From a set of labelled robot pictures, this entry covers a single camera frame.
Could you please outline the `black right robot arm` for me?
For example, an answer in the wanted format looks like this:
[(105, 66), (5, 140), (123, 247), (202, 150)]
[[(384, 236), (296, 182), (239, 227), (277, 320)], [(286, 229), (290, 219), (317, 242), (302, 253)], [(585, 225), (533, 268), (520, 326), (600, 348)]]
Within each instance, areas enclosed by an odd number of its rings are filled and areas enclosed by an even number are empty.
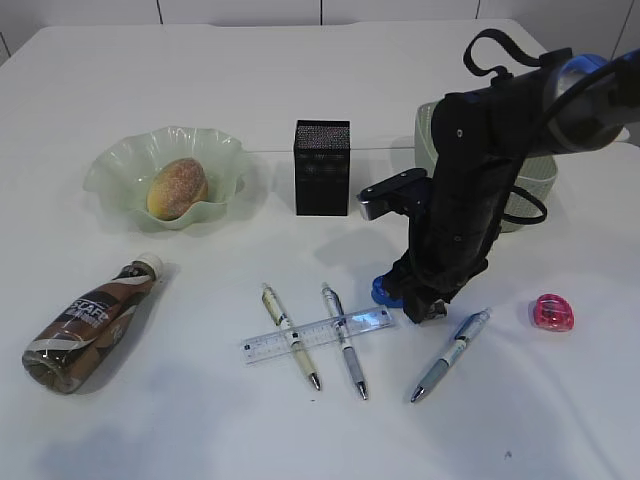
[(436, 106), (433, 172), (393, 176), (389, 207), (409, 220), (408, 247), (382, 285), (415, 323), (442, 314), (488, 265), (516, 179), (531, 157), (589, 152), (639, 118), (639, 55), (563, 60)]

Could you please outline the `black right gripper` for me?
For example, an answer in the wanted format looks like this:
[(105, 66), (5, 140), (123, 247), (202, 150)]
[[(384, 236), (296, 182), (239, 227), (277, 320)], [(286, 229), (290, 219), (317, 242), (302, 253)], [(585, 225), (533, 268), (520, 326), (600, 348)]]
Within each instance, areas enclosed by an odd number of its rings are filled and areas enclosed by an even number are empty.
[(514, 162), (494, 155), (415, 155), (431, 174), (426, 212), (410, 223), (409, 249), (383, 276), (391, 299), (403, 299), (414, 323), (427, 308), (448, 303), (488, 266), (487, 255), (500, 231), (505, 202), (514, 183)]

